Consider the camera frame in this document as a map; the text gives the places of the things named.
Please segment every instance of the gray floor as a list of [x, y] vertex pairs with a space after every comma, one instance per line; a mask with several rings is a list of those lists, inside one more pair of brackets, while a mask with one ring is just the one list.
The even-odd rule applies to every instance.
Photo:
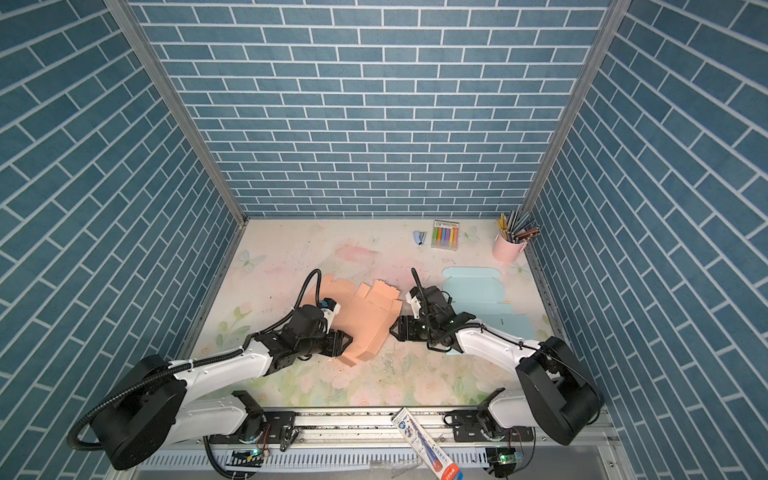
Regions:
[[[481, 468], [464, 468], [466, 480], [489, 480], [491, 477]], [[257, 473], [253, 480], [389, 480], [389, 470], [358, 470], [354, 472], [327, 473]], [[213, 470], [205, 472], [140, 472], [137, 480], [221, 480]], [[398, 480], [433, 480], [435, 476], [427, 469], [419, 468], [397, 477]], [[515, 480], [607, 480], [595, 447], [543, 447], [536, 448], [531, 466], [511, 478]]]

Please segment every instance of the metal corner post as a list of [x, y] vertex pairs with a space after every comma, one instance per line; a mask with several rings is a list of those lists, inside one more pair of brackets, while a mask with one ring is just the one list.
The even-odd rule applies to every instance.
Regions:
[[157, 52], [152, 47], [152, 44], [144, 32], [144, 29], [139, 25], [138, 19], [128, 4], [127, 0], [104, 0], [109, 12], [112, 14], [118, 27], [125, 35], [128, 43], [133, 48], [134, 53], [138, 57], [144, 70], [149, 75], [160, 96], [163, 98], [170, 114], [174, 116], [176, 122], [179, 124], [181, 132], [185, 138], [190, 142], [192, 149], [197, 155], [197, 159], [205, 168], [205, 171], [213, 181], [216, 190], [219, 192], [227, 204], [232, 215], [235, 217], [237, 225], [242, 227], [246, 222], [246, 215], [243, 209], [240, 208], [240, 204], [237, 202], [232, 190], [227, 184], [227, 180], [222, 175], [221, 170], [216, 165], [214, 156], [211, 154], [208, 146], [200, 135], [200, 131], [197, 129], [192, 117], [189, 115], [184, 102], [181, 100], [176, 87], [173, 82], [170, 81], [168, 74], [157, 56]]
[[581, 109], [581, 105], [584, 103], [584, 99], [589, 93], [589, 88], [592, 86], [592, 81], [598, 75], [598, 69], [603, 63], [605, 54], [608, 51], [608, 47], [611, 46], [611, 42], [614, 40], [616, 31], [624, 19], [624, 14], [629, 8], [629, 4], [632, 0], [613, 0], [611, 6], [600, 23], [598, 29], [598, 35], [595, 37], [594, 44], [589, 49], [586, 60], [584, 60], [584, 67], [581, 69], [576, 85], [574, 86], [573, 93], [568, 99], [568, 103], [563, 109], [563, 115], [558, 123], [558, 127], [552, 134], [552, 138], [549, 141], [547, 150], [544, 152], [544, 156], [541, 158], [541, 163], [538, 166], [538, 170], [531, 181], [531, 186], [528, 188], [528, 192], [523, 199], [521, 210], [523, 212], [529, 212], [533, 210], [533, 206], [538, 200], [538, 196], [541, 194], [541, 190], [544, 188], [544, 184], [549, 177], [549, 172], [552, 171], [555, 161], [558, 159], [560, 150], [563, 148], [565, 138], [568, 136], [568, 132], [571, 131], [571, 127], [576, 120], [576, 115]]

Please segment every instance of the pencil holder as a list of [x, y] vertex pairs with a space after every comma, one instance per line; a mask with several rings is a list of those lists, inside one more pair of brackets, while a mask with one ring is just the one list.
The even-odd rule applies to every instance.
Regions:
[[520, 256], [520, 252], [528, 246], [528, 241], [523, 240], [520, 243], [508, 242], [507, 239], [496, 234], [496, 241], [493, 243], [493, 257], [499, 263], [514, 263]]

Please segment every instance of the brick wallpaper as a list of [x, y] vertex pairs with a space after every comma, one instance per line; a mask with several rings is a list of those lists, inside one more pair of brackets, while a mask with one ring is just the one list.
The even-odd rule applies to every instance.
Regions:
[[768, 478], [767, 25], [634, 0], [535, 208], [638, 478]]
[[0, 478], [100, 478], [66, 432], [175, 356], [233, 219], [101, 0], [0, 12]]
[[608, 0], [257, 3], [131, 2], [251, 217], [478, 217], [521, 203]]

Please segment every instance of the floral tablecloth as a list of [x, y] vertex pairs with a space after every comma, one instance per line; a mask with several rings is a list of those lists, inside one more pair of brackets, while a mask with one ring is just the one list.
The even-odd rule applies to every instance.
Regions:
[[[551, 335], [525, 258], [505, 266], [491, 257], [493, 220], [461, 222], [455, 252], [417, 246], [414, 230], [428, 220], [252, 220], [194, 347], [206, 356], [242, 343], [248, 332], [281, 318], [296, 301], [305, 276], [319, 267], [354, 283], [383, 280], [401, 291], [441, 285], [447, 266], [489, 266], [500, 272], [512, 312], [524, 314], [538, 339]], [[519, 388], [513, 373], [474, 356], [428, 351], [424, 343], [389, 337], [370, 362], [349, 367], [314, 356], [270, 376], [218, 393], [245, 389], [265, 407], [474, 405], [499, 388]]]

